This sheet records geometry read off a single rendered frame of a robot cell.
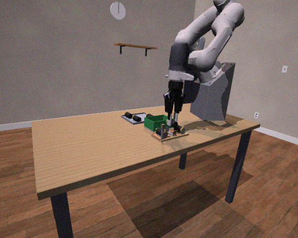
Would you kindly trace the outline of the green open-top box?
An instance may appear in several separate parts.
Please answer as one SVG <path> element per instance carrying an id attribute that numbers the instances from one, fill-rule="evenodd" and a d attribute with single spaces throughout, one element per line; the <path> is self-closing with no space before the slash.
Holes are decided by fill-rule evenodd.
<path id="1" fill-rule="evenodd" d="M 161 128 L 161 124 L 165 124 L 165 129 L 166 127 L 169 127 L 167 125 L 168 116 L 166 115 L 157 115 L 157 116 L 150 116 L 150 117 L 145 117 L 144 118 L 144 127 L 148 128 L 152 132 L 156 131 L 156 128 Z M 172 128 L 171 126 L 169 129 Z"/>

